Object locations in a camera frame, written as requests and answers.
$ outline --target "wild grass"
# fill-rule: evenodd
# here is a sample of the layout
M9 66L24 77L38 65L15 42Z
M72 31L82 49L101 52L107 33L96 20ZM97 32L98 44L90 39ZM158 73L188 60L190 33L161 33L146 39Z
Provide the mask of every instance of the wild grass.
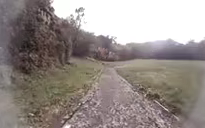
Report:
M16 80L16 101L24 116L28 117L28 123L35 127L49 127L55 118L53 116L66 113L64 111L78 104L101 68L99 63L74 59L74 65L63 69L53 69L44 75L22 76Z
M205 73L205 61L133 60L115 65L133 86L158 94L171 112L182 115L192 109Z

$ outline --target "foliage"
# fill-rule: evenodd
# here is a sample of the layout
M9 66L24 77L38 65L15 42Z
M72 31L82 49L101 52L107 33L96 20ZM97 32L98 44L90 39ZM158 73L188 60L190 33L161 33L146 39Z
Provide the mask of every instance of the foliage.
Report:
M50 4L49 0L26 0L12 20L11 63L22 72L46 70L69 60L71 26L54 15Z

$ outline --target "green field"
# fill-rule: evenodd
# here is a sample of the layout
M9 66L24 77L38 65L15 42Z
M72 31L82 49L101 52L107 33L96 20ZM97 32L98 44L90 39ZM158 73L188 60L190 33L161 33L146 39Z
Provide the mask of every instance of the green field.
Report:
M192 109L205 73L205 61L132 60L115 66L134 87L143 87L171 112L182 115Z
M72 59L72 63L43 75L16 74L16 102L29 125L47 128L56 116L72 111L102 69L99 62L92 60Z

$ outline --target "grass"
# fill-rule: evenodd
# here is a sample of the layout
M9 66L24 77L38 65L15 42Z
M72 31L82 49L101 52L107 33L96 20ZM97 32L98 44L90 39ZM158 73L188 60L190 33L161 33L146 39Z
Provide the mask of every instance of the grass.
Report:
M158 94L158 100L171 112L184 116L195 103L205 73L205 61L133 60L115 65L134 87Z
M68 114L102 69L101 64L88 60L74 59L74 63L75 66L67 65L44 75L32 74L16 80L16 101L30 125L50 127L55 116Z

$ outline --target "vegetation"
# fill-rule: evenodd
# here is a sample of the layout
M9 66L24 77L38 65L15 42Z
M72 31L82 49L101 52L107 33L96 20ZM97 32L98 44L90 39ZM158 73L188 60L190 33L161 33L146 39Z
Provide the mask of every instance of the vegetation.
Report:
M91 88L92 78L102 68L100 63L88 60L74 59L72 62L75 66L53 69L44 75L19 73L14 76L16 101L30 125L52 127L55 117L69 114Z
M183 115L193 107L205 73L205 61L133 60L116 65L137 90Z

